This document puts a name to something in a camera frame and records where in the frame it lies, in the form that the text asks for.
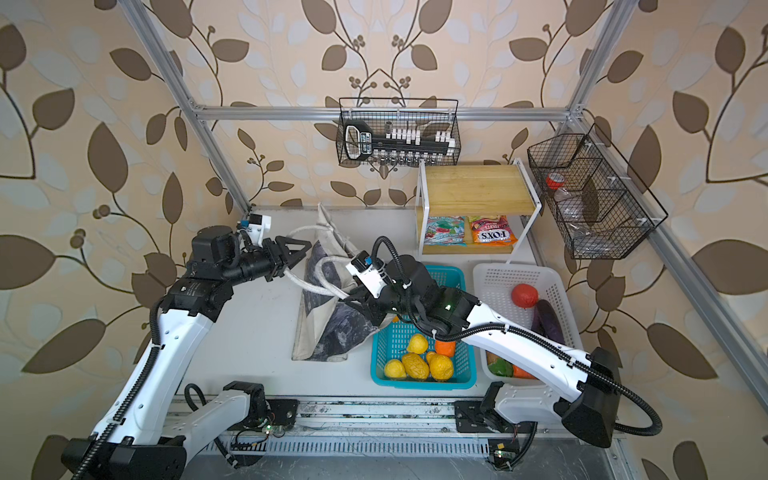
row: white plastic basket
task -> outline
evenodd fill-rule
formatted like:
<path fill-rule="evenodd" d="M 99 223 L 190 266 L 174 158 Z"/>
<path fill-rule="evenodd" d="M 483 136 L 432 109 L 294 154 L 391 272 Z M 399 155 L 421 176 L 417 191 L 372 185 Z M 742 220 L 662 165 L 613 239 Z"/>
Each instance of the white plastic basket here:
<path fill-rule="evenodd" d="M 565 344 L 583 349 L 578 335 L 576 320 L 571 311 L 571 304 L 565 295 L 565 288 L 560 276 L 546 266 L 522 265 L 519 263 L 480 263 L 472 271 L 475 280 L 475 295 L 492 309 L 511 321 L 531 328 L 533 310 L 516 306 L 512 302 L 512 289 L 519 283 L 527 283 L 538 290 L 540 299 L 551 303 L 560 320 Z M 488 370 L 485 350 L 480 350 L 480 363 L 485 374 L 495 382 L 504 382 L 517 386 L 544 386 L 543 382 L 530 379 L 496 376 Z"/>

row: wallpaper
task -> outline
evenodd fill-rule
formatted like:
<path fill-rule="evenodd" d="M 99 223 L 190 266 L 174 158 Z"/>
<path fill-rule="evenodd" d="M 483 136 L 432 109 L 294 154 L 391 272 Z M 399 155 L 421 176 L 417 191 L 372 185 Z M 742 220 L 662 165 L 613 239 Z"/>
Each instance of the wallpaper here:
<path fill-rule="evenodd" d="M 114 2 L 0 2 L 3 478 L 59 478 L 226 193 Z"/>
<path fill-rule="evenodd" d="M 765 2 L 641 1 L 586 110 L 763 349 L 766 23 Z M 584 346 L 617 352 L 622 381 L 664 421 L 659 436 L 630 437 L 647 478 L 765 476 L 768 417 L 652 247 L 576 261 L 551 215 L 534 232 L 568 287 Z M 628 402 L 620 414 L 647 424 Z"/>
<path fill-rule="evenodd" d="M 546 122 L 460 122 L 458 128 L 460 164 L 509 164 L 516 157 L 525 158 L 525 149 L 539 135 L 551 134 Z M 332 122 L 219 121 L 214 133 L 256 205 L 301 207 L 319 201 L 329 207 L 413 205 L 418 169 L 368 162 L 339 166 Z M 219 185 L 212 177 L 211 193 L 220 192 Z"/>
<path fill-rule="evenodd" d="M 198 103 L 275 107 L 433 95 L 476 107 L 563 107 L 611 7 L 607 0 L 145 5 Z"/>
<path fill-rule="evenodd" d="M 651 185 L 677 238 L 764 353 L 766 83 L 767 3 L 659 2 L 634 15 L 587 112 Z"/>

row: blue plastic basket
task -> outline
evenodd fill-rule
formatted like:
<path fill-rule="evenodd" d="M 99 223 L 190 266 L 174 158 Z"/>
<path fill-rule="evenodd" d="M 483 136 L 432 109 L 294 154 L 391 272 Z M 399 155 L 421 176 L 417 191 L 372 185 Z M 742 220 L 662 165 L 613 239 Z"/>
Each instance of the blue plastic basket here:
<path fill-rule="evenodd" d="M 464 273 L 455 266 L 427 265 L 427 270 L 440 285 L 452 286 L 464 290 Z M 371 378 L 377 385 L 393 386 L 397 389 L 417 390 L 455 390 L 471 388 L 477 381 L 475 370 L 475 351 L 464 342 L 456 343 L 453 356 L 453 377 L 445 382 L 436 382 L 432 377 L 427 380 L 415 380 L 410 377 L 391 380 L 384 375 L 384 365 L 391 359 L 401 359 L 411 337 L 419 333 L 415 326 L 404 323 L 390 323 L 384 330 L 373 336 L 371 352 Z M 429 341 L 429 350 L 435 349 L 435 340 Z"/>

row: white plastic piece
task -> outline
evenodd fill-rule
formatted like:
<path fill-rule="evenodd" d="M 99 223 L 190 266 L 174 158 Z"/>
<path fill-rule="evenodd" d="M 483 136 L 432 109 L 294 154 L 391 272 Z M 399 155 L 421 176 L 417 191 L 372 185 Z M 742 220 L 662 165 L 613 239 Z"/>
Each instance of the white plastic piece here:
<path fill-rule="evenodd" d="M 369 266 L 364 272 L 358 272 L 354 265 L 348 263 L 346 269 L 352 276 L 360 279 L 374 298 L 379 298 L 379 295 L 381 295 L 382 290 L 386 286 L 386 282 L 382 279 L 379 271 L 373 268 L 373 265 Z"/>

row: red tomato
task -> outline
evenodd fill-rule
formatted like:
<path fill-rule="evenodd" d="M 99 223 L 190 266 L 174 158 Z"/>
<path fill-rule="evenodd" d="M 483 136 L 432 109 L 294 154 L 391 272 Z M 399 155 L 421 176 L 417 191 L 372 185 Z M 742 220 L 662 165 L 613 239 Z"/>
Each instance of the red tomato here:
<path fill-rule="evenodd" d="M 538 302 L 538 290 L 527 283 L 520 283 L 512 289 L 512 302 L 521 308 L 532 308 Z"/>

